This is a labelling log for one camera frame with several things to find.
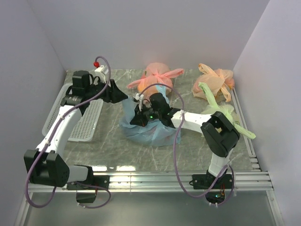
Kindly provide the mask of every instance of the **cable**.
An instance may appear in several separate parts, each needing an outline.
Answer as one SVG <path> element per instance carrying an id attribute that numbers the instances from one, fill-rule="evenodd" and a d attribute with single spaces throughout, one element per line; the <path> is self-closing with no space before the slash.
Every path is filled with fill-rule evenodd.
<path id="1" fill-rule="evenodd" d="M 97 208 L 103 207 L 104 205 L 106 205 L 111 200 L 111 196 L 112 196 L 111 192 L 108 189 L 104 188 L 104 187 L 99 187 L 99 186 L 94 186 L 94 185 L 85 185 L 85 184 L 82 184 L 81 182 L 78 182 L 78 181 L 75 182 L 75 183 L 80 185 L 80 186 L 86 186 L 86 187 L 91 187 L 91 188 L 95 188 L 95 189 L 104 190 L 109 194 L 108 200 L 104 204 L 101 204 L 99 206 L 85 206 L 84 204 L 79 203 L 79 206 L 82 206 L 85 209 L 97 209 Z"/>
<path id="2" fill-rule="evenodd" d="M 37 156 L 37 158 L 34 160 L 32 166 L 30 167 L 30 169 L 29 169 L 29 171 L 28 171 L 28 173 L 27 173 L 26 183 L 25 183 L 25 197 L 26 197 L 27 202 L 28 202 L 31 206 L 35 207 L 35 208 L 43 208 L 43 207 L 47 206 L 47 205 L 50 203 L 50 201 L 52 200 L 52 198 L 53 198 L 53 196 L 54 196 L 54 194 L 55 194 L 56 187 L 53 188 L 52 194 L 51 194 L 49 200 L 48 200 L 46 203 L 44 203 L 44 204 L 42 204 L 42 205 L 37 205 L 37 204 L 35 204 L 35 203 L 30 199 L 30 197 L 29 197 L 28 185 L 29 185 L 29 180 L 30 180 L 30 176 L 31 176 L 31 174 L 32 174 L 32 172 L 33 172 L 33 169 L 34 169 L 35 166 L 37 165 L 37 163 L 38 163 L 38 161 L 40 160 L 40 158 L 42 157 L 43 153 L 47 150 L 48 146 L 50 145 L 50 143 L 51 143 L 51 141 L 52 141 L 52 139 L 53 139 L 53 137 L 54 137 L 54 135 L 55 135 L 55 133 L 56 133 L 58 127 L 59 127 L 59 125 L 61 124 L 61 122 L 65 119 L 65 117 L 66 117 L 70 112 L 72 112 L 74 109 L 79 108 L 80 106 L 83 106 L 83 105 L 89 103 L 90 101 L 92 101 L 92 100 L 98 98 L 98 97 L 105 91 L 105 89 L 106 89 L 106 88 L 108 87 L 108 85 L 109 85 L 110 78 L 111 78 L 111 67 L 110 67 L 109 62 L 107 61 L 107 59 L 104 58 L 103 56 L 98 56 L 98 57 L 96 57 L 95 62 L 97 62 L 97 60 L 98 60 L 99 58 L 101 58 L 102 60 L 104 60 L 104 62 L 105 62 L 105 63 L 107 64 L 107 66 L 108 66 L 108 74 L 109 74 L 109 77 L 108 77 L 108 81 L 107 81 L 107 83 L 105 84 L 104 88 L 103 88 L 99 93 L 97 93 L 94 97 L 92 97 L 92 98 L 90 98 L 90 99 L 88 99 L 88 100 L 86 100 L 86 101 L 84 101 L 84 102 L 82 102 L 82 103 L 80 103 L 80 104 L 78 104 L 78 105 L 75 105 L 74 107 L 70 108 L 70 109 L 69 109 L 69 110 L 68 110 L 68 111 L 67 111 L 67 112 L 66 112 L 66 113 L 65 113 L 65 114 L 57 121 L 57 123 L 56 123 L 55 126 L 54 126 L 54 129 L 52 130 L 52 132 L 51 132 L 51 134 L 50 134 L 50 136 L 49 136 L 48 141 L 46 142 L 45 146 L 42 148 L 42 150 L 41 150 L 41 152 L 39 153 L 39 155 Z"/>
<path id="3" fill-rule="evenodd" d="M 170 88 L 173 92 L 175 92 L 175 93 L 178 95 L 179 99 L 180 99 L 181 102 L 182 102 L 182 110 L 183 110 L 183 112 L 182 112 L 182 121 L 181 121 L 181 123 L 180 123 L 180 125 L 179 125 L 179 127 L 178 127 L 178 129 L 177 129 L 177 131 L 176 131 L 176 134 L 175 134 L 175 137 L 174 137 L 174 145 L 173 145 L 173 152 L 174 152 L 174 171 L 175 171 L 175 175 L 176 175 L 176 177 L 177 177 L 177 180 L 178 180 L 178 182 L 179 182 L 179 185 L 180 185 L 181 189 L 182 189 L 187 195 L 189 195 L 189 196 L 192 197 L 192 198 L 201 198 L 201 197 L 205 196 L 208 192 L 210 192 L 210 190 L 213 188 L 213 186 L 215 185 L 215 183 L 216 183 L 217 180 L 219 179 L 220 175 L 227 169 L 228 165 L 225 165 L 225 166 L 222 168 L 222 170 L 218 173 L 218 175 L 216 176 L 215 180 L 212 182 L 212 184 L 210 185 L 210 187 L 209 187 L 209 188 L 207 189 L 207 191 L 205 191 L 204 193 L 202 193 L 202 194 L 200 194 L 200 195 L 192 195 L 192 194 L 190 194 L 190 193 L 185 189 L 185 187 L 184 187 L 184 185 L 183 185 L 183 183 L 182 183 L 182 181 L 181 181 L 181 179 L 180 179 L 180 176 L 179 176 L 179 171 L 178 171 L 177 161 L 176 161 L 176 147 L 175 147 L 175 145 L 176 145 L 176 139 L 177 139 L 178 134 L 179 134 L 179 132 L 180 132 L 180 130 L 181 130 L 181 127 L 182 127 L 182 125 L 183 125 L 183 123 L 184 123 L 184 121 L 185 121 L 185 113 L 184 113 L 184 107 L 185 107 L 184 105 L 185 105 L 185 104 L 184 104 L 184 100 L 183 100 L 182 96 L 180 95 L 180 93 L 179 93 L 176 89 L 174 89 L 174 88 L 172 88 L 172 87 L 170 87 L 170 86 L 168 86 L 168 85 L 166 85 L 166 84 L 163 84 L 163 83 L 154 83 L 154 84 L 151 84 L 151 85 L 147 86 L 144 90 L 142 90 L 142 92 L 140 93 L 140 95 L 143 94 L 148 88 L 150 88 L 150 87 L 152 87 L 152 86 L 156 86 L 156 85 L 165 86 L 165 87 L 167 87 L 167 88 Z M 228 197 L 227 197 L 223 202 L 221 202 L 221 203 L 218 204 L 218 205 L 221 205 L 221 204 L 225 203 L 225 202 L 229 199 L 230 195 L 233 193 L 233 190 L 234 190 L 234 183 L 235 183 L 235 181 L 234 181 L 234 171 L 233 171 L 233 168 L 232 168 L 230 165 L 229 165 L 229 167 L 230 167 L 230 169 L 231 169 L 231 171 L 232 171 L 232 188 L 231 188 L 231 191 L 230 191 L 230 194 L 228 195 Z"/>
<path id="4" fill-rule="evenodd" d="M 144 100 L 146 100 L 147 102 L 149 102 L 150 107 L 152 107 L 152 106 L 151 106 L 151 102 L 150 102 L 148 99 L 143 99 L 143 100 L 142 100 L 142 103 L 143 103 Z"/>

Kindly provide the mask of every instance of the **marble surface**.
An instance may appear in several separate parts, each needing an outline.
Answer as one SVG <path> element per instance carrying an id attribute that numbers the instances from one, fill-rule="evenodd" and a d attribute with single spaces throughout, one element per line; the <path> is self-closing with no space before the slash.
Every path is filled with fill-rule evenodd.
<path id="1" fill-rule="evenodd" d="M 141 77 L 143 70 L 112 70 L 111 77 L 118 87 L 128 95 L 137 92 L 126 86 Z M 68 71 L 65 83 L 71 82 L 72 71 Z M 201 113 L 207 101 L 193 97 L 192 85 L 200 75 L 199 70 L 185 70 L 183 75 L 173 79 L 174 87 L 185 101 L 185 110 Z M 167 95 L 171 106 L 181 108 L 175 93 Z M 90 142 L 69 142 L 64 159 L 67 164 L 98 166 L 99 171 L 173 171 L 173 147 L 151 147 L 128 140 L 119 128 L 123 116 L 122 104 L 104 103 L 95 133 Z M 179 170 L 207 170 L 212 152 L 206 140 L 197 132 L 182 129 L 182 140 L 177 145 L 177 165 Z M 252 170 L 244 139 L 241 137 L 230 157 L 234 170 Z"/>

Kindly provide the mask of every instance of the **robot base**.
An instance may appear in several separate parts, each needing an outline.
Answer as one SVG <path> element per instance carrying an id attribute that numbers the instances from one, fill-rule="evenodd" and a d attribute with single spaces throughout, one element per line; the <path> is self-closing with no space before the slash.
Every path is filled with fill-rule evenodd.
<path id="1" fill-rule="evenodd" d="M 192 181 L 189 182 L 191 186 L 193 186 L 194 190 L 204 189 L 207 190 L 212 182 L 214 181 L 215 177 L 212 176 L 210 173 L 206 174 L 193 174 Z M 218 189 L 217 192 L 209 192 L 205 195 L 205 198 L 210 203 L 221 203 L 225 200 L 225 189 L 231 189 L 233 185 L 232 175 L 224 173 L 221 176 L 212 189 Z"/>

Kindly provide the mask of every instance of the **pink plastic bag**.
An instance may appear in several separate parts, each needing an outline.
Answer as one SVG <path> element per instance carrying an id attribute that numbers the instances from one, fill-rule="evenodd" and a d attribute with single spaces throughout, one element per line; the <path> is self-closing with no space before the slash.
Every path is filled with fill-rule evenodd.
<path id="1" fill-rule="evenodd" d="M 178 77 L 180 74 L 184 73 L 184 69 L 175 69 L 170 70 L 169 67 L 162 63 L 152 63 L 149 64 L 145 71 L 142 74 L 141 79 L 136 80 L 128 84 L 128 88 L 134 88 L 138 86 L 138 91 L 142 92 L 146 87 L 154 83 L 163 83 L 170 87 L 173 87 L 173 83 L 171 78 Z M 168 94 L 171 90 L 166 88 L 166 94 Z M 150 97 L 150 95 L 158 93 L 155 86 L 147 89 L 143 94 L 146 99 Z"/>
<path id="2" fill-rule="evenodd" d="M 204 92 L 198 86 L 200 82 L 204 82 L 215 96 L 216 102 L 219 102 L 224 98 L 226 99 L 226 102 L 229 102 L 231 100 L 231 94 L 228 90 L 233 89 L 235 85 L 233 71 L 223 69 L 212 70 L 205 64 L 199 64 L 198 69 L 204 74 L 199 76 L 194 83 L 192 87 L 193 96 L 206 99 Z"/>

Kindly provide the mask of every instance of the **white wall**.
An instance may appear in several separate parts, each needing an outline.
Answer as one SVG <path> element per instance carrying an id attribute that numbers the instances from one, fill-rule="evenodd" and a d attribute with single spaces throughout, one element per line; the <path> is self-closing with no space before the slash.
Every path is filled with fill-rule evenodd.
<path id="1" fill-rule="evenodd" d="M 64 68 L 233 69 L 269 0 L 28 0 Z"/>
<path id="2" fill-rule="evenodd" d="M 234 68 L 256 154 L 288 226 L 301 220 L 300 9 L 300 0 L 271 0 Z"/>
<path id="3" fill-rule="evenodd" d="M 42 126 L 65 71 L 25 0 L 0 6 L 0 225 L 13 225 L 24 193 L 23 155 Z"/>

